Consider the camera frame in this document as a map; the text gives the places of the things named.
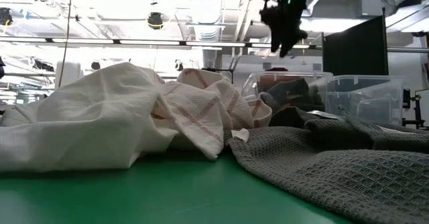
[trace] plastic storage bin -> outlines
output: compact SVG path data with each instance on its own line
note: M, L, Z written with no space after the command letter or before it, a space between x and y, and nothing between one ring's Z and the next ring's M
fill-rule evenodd
M258 96L273 109L287 106L304 111L325 111L328 72L259 72L252 73L244 84L243 96Z
M328 84L326 111L344 115L342 108L363 121L401 125L405 83L400 76L335 76Z

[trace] black monitor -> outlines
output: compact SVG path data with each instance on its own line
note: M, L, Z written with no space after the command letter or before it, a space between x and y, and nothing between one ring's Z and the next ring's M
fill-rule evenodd
M384 16L322 40L323 71L335 76L389 74Z

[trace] waffle knit fabric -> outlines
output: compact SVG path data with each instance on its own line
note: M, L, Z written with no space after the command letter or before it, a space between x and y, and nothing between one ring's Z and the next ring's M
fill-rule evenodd
M247 143L225 134L242 167L358 223L429 223L427 133L288 111Z

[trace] green tabletop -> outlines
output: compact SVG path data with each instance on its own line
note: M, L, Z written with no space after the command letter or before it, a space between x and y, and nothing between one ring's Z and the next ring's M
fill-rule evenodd
M2 223L350 223L216 162L146 158L129 170L2 174Z

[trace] dark fabric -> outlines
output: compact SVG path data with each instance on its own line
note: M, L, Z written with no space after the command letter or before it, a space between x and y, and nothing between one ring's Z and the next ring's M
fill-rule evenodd
M262 87L258 85L259 98L270 106L275 114L286 107L298 107L304 111L324 111L325 106L318 94L317 86L309 87L303 78L290 80L283 78L268 86L267 83Z
M429 223L429 155L414 152L427 152L426 132L288 111L293 127L250 129L247 143L225 136L240 165L356 222Z
M267 69L265 71L289 71L289 70L286 69L286 68L284 68L284 67L274 67L274 68L271 68L271 69Z

